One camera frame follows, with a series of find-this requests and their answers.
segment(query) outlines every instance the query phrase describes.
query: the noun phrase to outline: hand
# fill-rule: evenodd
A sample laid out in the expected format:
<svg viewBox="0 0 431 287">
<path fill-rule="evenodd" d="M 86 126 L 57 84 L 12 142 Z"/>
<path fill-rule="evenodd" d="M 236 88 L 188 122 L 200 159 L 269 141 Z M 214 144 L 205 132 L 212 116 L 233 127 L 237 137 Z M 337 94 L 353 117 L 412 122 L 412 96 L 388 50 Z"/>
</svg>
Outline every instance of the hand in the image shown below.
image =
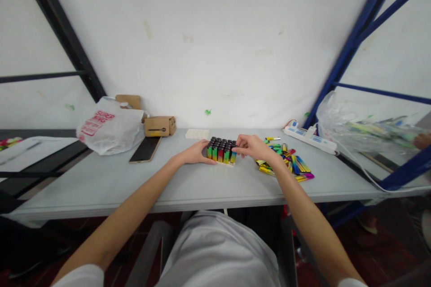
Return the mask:
<svg viewBox="0 0 431 287">
<path fill-rule="evenodd" d="M 413 141 L 413 144 L 417 149 L 425 149 L 431 144 L 431 133 L 428 134 L 419 134 Z"/>
<path fill-rule="evenodd" d="M 267 162 L 281 158 L 256 135 L 239 135 L 237 146 L 239 148 L 233 148 L 232 151 L 241 154 L 243 158 L 247 155 Z"/>
<path fill-rule="evenodd" d="M 178 158 L 181 164 L 196 164 L 199 162 L 203 162 L 205 164 L 215 165 L 217 164 L 214 160 L 206 158 L 202 155 L 202 150 L 204 150 L 208 146 L 208 140 L 201 140 L 189 148 L 180 152 L 175 157 Z"/>
</svg>

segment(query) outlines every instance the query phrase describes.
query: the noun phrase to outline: cardboard box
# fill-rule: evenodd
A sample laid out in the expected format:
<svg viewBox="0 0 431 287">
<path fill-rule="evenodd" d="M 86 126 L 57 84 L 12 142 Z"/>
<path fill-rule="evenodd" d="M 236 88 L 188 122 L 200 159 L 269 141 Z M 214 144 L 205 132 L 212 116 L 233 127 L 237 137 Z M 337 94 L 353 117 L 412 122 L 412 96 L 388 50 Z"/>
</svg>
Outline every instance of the cardboard box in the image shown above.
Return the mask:
<svg viewBox="0 0 431 287">
<path fill-rule="evenodd" d="M 150 117 L 145 120 L 146 137 L 168 137 L 175 130 L 175 117 Z"/>
<path fill-rule="evenodd" d="M 128 103 L 132 109 L 142 110 L 141 109 L 141 97 L 140 96 L 132 96 L 126 94 L 118 94 L 115 96 L 115 101 L 120 103 Z M 145 123 L 145 119 L 147 118 L 147 114 L 144 112 L 142 116 L 142 123 Z"/>
</svg>

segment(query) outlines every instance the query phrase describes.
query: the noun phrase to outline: white plastic bag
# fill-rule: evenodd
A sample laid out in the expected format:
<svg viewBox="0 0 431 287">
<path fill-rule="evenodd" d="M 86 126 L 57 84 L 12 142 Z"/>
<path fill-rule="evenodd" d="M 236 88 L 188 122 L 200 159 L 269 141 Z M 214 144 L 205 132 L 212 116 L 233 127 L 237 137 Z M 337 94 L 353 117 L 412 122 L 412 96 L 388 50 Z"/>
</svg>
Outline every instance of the white plastic bag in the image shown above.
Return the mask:
<svg viewBox="0 0 431 287">
<path fill-rule="evenodd" d="M 99 155 L 114 155 L 132 149 L 144 135 L 144 111 L 122 109 L 119 103 L 104 96 L 96 104 L 92 118 L 76 128 L 76 137 Z"/>
<path fill-rule="evenodd" d="M 357 120 L 357 113 L 350 109 L 337 98 L 337 92 L 329 92 L 317 108 L 319 135 L 351 151 L 401 155 L 418 152 L 413 140 L 426 131 L 406 124 L 405 116 Z"/>
</svg>

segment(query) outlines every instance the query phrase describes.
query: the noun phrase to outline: green paint spot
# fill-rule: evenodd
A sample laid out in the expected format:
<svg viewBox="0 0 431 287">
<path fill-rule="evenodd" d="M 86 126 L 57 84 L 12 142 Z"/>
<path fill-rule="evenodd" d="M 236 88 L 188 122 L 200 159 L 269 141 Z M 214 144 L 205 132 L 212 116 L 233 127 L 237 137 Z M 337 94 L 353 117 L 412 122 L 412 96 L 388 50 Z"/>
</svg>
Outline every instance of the green paint spot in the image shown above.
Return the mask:
<svg viewBox="0 0 431 287">
<path fill-rule="evenodd" d="M 73 106 L 73 104 L 65 104 L 64 106 L 70 111 L 75 111 L 75 107 Z"/>
</svg>

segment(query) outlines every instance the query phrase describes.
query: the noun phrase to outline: white cable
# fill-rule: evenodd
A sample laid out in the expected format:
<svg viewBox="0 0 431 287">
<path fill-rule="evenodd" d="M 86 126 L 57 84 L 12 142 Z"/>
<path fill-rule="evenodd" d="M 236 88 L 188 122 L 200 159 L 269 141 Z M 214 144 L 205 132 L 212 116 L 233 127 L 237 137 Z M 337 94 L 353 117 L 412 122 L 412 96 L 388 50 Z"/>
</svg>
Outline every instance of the white cable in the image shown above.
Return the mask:
<svg viewBox="0 0 431 287">
<path fill-rule="evenodd" d="M 325 132 L 325 128 L 322 127 L 321 124 L 319 124 L 319 127 L 322 128 L 322 130 Z M 414 188 L 408 188 L 408 189 L 403 189 L 403 190 L 396 190 L 396 191 L 388 191 L 385 190 L 383 187 L 381 187 L 379 184 L 377 184 L 377 182 L 371 178 L 371 176 L 368 174 L 368 172 L 365 170 L 365 168 L 362 166 L 362 164 L 359 162 L 359 160 L 346 148 L 346 146 L 344 146 L 341 142 L 339 142 L 337 139 L 332 138 L 333 141 L 335 141 L 337 144 L 339 144 L 341 147 L 344 148 L 344 150 L 349 154 L 349 156 L 359 165 L 359 167 L 362 169 L 362 171 L 364 172 L 364 174 L 368 177 L 368 179 L 375 185 L 377 186 L 377 188 L 380 188 L 382 191 L 387 192 L 387 193 L 408 193 L 408 192 L 412 192 L 412 191 L 422 191 L 424 189 L 431 189 L 431 186 L 421 186 L 421 187 L 414 187 Z"/>
</svg>

